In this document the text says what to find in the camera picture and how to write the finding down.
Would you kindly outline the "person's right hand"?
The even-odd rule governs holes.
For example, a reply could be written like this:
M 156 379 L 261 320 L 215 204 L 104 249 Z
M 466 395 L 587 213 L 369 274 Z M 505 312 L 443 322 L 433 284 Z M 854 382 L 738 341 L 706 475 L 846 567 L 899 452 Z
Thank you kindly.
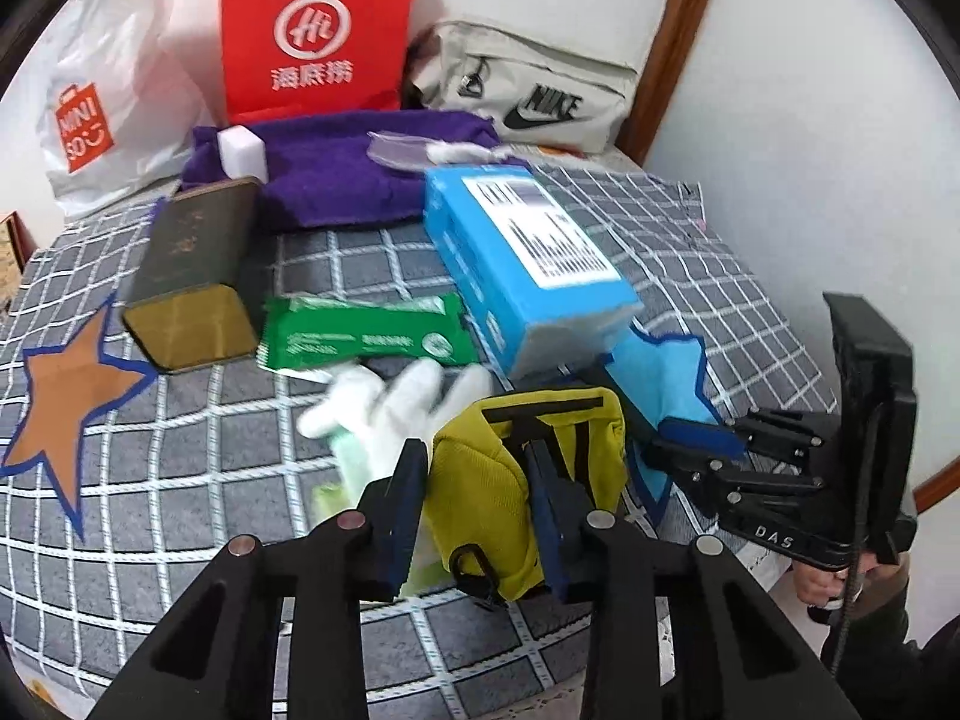
M 794 589 L 797 598 L 804 605 L 825 606 L 843 595 L 848 571 L 828 572 L 807 566 L 804 562 L 793 562 Z M 910 580 L 910 555 L 901 553 L 896 564 L 882 564 L 871 551 L 864 551 L 859 559 L 857 577 L 861 582 L 861 593 L 854 602 L 854 611 L 867 614 L 887 605 L 901 590 L 905 590 Z

